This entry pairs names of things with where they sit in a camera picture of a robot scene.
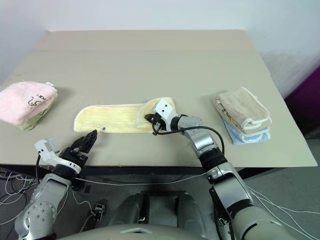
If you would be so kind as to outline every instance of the gray floor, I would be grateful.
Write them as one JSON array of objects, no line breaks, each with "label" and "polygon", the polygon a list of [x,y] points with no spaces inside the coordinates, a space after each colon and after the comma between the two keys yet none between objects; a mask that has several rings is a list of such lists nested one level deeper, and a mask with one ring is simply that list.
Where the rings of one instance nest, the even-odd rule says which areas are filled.
[{"label": "gray floor", "polygon": [[[320,140],[308,140],[308,145],[320,162]],[[274,203],[295,210],[309,210],[320,212],[320,168],[319,167],[301,167],[287,168],[273,172],[271,174],[255,177],[246,181],[246,183],[255,190],[266,195]],[[120,182],[170,182],[180,179],[182,176],[109,176],[108,178]],[[101,182],[98,177],[91,177],[91,180]],[[0,195],[4,194],[4,181],[0,181]],[[166,185],[135,185],[135,186],[106,186],[92,184],[90,193],[76,192],[75,196],[78,201],[89,201],[92,206],[101,199],[107,200],[107,211],[102,218],[100,226],[108,224],[112,213],[118,204],[127,196],[141,191],[186,191],[198,202],[203,214],[207,238],[210,240],[218,239],[214,222],[212,220],[213,204],[209,195],[210,185],[204,176],[195,177],[188,181],[166,184]],[[175,215],[175,197],[151,197],[150,223],[176,226],[177,217]],[[0,222],[3,223],[14,217],[18,211],[23,208],[24,201],[19,200],[10,205],[0,206]],[[293,225],[292,221],[283,213],[274,211],[277,216]],[[77,205],[73,199],[72,193],[69,192],[67,203],[58,216],[54,229],[58,238],[77,233],[83,225],[89,207],[86,204]],[[305,228],[310,234],[320,237],[319,223],[320,215],[307,213],[293,213],[297,222]],[[5,240],[14,222],[0,225],[0,239]],[[306,237],[289,229],[297,239],[307,239]],[[9,240],[16,239],[15,232],[11,232]]]}]

